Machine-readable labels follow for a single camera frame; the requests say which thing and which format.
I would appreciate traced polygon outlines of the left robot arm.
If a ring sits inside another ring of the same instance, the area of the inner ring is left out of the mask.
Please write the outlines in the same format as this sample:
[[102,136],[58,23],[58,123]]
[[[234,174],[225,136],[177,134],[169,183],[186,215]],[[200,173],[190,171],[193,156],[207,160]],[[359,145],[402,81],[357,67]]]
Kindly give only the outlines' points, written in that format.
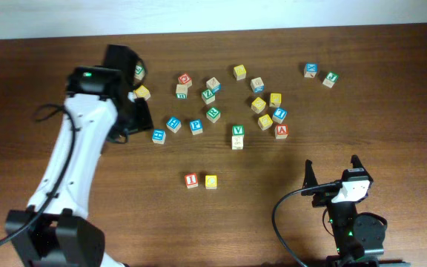
[[68,76],[64,102],[51,106],[63,120],[44,176],[26,209],[9,211],[5,222],[24,266],[120,266],[87,221],[88,203],[105,143],[153,129],[147,102],[131,95],[141,63],[129,47],[110,44],[100,65]]

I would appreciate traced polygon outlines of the yellow C block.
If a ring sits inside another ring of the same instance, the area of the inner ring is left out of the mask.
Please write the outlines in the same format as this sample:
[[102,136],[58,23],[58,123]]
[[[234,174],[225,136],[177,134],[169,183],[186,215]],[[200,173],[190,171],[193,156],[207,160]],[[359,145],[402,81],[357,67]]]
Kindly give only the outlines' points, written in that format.
[[206,175],[205,176],[205,188],[212,190],[217,189],[218,179],[217,175]]

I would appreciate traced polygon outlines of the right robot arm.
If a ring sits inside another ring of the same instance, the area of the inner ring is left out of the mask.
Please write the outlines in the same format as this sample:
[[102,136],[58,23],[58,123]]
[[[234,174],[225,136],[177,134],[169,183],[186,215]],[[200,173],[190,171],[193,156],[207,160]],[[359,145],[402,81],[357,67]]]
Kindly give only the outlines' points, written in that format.
[[357,212],[374,180],[357,155],[351,157],[351,164],[339,180],[320,185],[312,161],[306,160],[301,195],[312,196],[312,206],[326,208],[331,220],[337,255],[326,257],[327,266],[378,266],[388,223],[376,214]]

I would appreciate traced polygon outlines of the red I block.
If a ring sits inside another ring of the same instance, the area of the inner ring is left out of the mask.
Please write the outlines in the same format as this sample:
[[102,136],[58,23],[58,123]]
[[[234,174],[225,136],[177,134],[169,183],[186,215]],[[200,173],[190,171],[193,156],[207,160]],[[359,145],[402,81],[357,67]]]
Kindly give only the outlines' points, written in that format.
[[185,175],[185,184],[187,188],[195,188],[199,185],[198,177],[195,173]]

